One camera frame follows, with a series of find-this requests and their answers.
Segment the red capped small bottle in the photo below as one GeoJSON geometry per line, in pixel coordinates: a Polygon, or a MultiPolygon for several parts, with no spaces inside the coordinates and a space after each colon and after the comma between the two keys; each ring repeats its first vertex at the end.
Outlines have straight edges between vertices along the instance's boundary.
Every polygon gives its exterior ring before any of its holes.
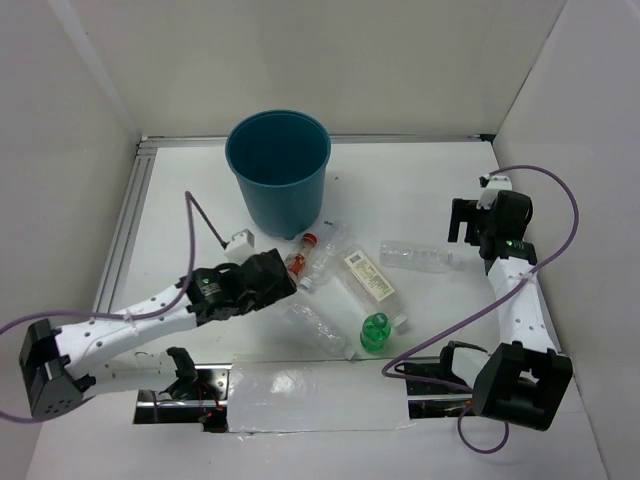
{"type": "Polygon", "coordinates": [[[317,237],[314,234],[307,232],[302,236],[294,251],[286,257],[285,266],[289,275],[294,280],[298,280],[300,274],[303,272],[308,257],[317,245],[317,242],[317,237]]]}

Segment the clear ribbed bottle front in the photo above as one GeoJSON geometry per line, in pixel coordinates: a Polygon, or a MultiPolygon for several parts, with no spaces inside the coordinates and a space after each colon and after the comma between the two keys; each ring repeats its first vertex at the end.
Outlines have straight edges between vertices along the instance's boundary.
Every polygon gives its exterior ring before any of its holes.
{"type": "Polygon", "coordinates": [[[285,310],[285,316],[330,357],[347,361],[356,358],[356,349],[344,331],[308,304],[292,304],[285,310]]]}

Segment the clear ribbed bottle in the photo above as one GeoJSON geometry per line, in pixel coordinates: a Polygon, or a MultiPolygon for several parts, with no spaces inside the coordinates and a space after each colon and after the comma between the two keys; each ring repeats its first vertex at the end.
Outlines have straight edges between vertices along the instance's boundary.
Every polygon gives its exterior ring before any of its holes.
{"type": "Polygon", "coordinates": [[[385,267],[430,274],[461,271],[465,268],[464,261],[448,250],[398,240],[384,240],[380,243],[379,260],[385,267]]]}
{"type": "Polygon", "coordinates": [[[356,349],[344,331],[308,304],[292,304],[285,310],[285,316],[330,357],[347,361],[356,358],[356,349]]]}

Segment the clear slim plastic bottle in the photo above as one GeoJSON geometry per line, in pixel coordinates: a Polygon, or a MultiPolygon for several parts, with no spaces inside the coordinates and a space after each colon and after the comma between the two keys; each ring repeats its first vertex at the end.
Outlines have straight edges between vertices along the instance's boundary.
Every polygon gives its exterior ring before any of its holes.
{"type": "Polygon", "coordinates": [[[302,272],[299,286],[307,292],[313,292],[328,277],[330,267],[349,242],[349,229],[344,223],[329,225],[321,242],[313,249],[302,272]]]}

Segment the labelled clear plastic bottle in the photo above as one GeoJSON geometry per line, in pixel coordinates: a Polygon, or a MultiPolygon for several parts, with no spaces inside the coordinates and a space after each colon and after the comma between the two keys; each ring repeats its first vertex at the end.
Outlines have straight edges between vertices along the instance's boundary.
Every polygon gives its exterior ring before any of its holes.
{"type": "Polygon", "coordinates": [[[399,292],[360,245],[352,244],[338,254],[337,271],[367,313],[384,313],[393,328],[407,322],[399,292]]]}

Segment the green plastic bottle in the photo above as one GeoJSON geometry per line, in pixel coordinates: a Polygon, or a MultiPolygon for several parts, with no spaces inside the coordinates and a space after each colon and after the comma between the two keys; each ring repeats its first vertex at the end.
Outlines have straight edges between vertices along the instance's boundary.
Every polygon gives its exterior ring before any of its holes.
{"type": "Polygon", "coordinates": [[[360,331],[360,343],[369,353],[380,352],[385,348],[390,334],[391,325],[388,317],[378,312],[364,320],[360,331]]]}

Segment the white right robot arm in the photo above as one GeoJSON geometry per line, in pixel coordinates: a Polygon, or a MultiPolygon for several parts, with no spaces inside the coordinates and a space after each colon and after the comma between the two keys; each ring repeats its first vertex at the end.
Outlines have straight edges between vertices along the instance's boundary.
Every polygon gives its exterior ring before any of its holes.
{"type": "Polygon", "coordinates": [[[451,341],[440,354],[436,379],[448,392],[472,390],[476,415],[545,431],[555,417],[571,377],[571,360],[560,354],[543,319],[537,255],[524,239],[531,199],[501,190],[490,200],[452,202],[448,239],[476,246],[496,297],[500,343],[494,352],[451,341]]]}

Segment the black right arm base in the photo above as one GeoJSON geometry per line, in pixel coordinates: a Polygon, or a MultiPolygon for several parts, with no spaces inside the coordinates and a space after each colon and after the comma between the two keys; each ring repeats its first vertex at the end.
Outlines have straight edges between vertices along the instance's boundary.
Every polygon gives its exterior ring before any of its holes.
{"type": "Polygon", "coordinates": [[[451,370],[453,359],[462,356],[457,350],[478,353],[481,360],[489,357],[489,352],[482,347],[449,341],[438,358],[404,361],[394,367],[395,374],[419,378],[419,381],[405,381],[411,420],[455,417],[471,405],[470,387],[451,370]]]}

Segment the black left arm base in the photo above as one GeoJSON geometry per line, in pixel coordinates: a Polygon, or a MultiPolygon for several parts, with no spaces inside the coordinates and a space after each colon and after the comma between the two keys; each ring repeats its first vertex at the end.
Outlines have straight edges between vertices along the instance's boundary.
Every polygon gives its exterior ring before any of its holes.
{"type": "Polygon", "coordinates": [[[204,432],[226,433],[232,365],[197,364],[177,347],[169,353],[178,361],[169,370],[170,383],[159,391],[138,391],[133,423],[197,424],[204,432]]]}

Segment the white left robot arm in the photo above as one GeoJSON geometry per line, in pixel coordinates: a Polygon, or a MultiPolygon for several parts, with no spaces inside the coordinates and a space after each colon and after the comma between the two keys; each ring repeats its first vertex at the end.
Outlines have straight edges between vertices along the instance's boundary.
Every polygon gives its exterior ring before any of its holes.
{"type": "Polygon", "coordinates": [[[296,290],[279,252],[272,249],[242,264],[198,268],[115,314],[87,314],[81,323],[62,326],[44,315],[28,327],[19,355],[31,419],[60,417],[107,393],[151,390],[187,398],[199,375],[186,349],[150,353],[144,345],[262,310],[296,290]]]}

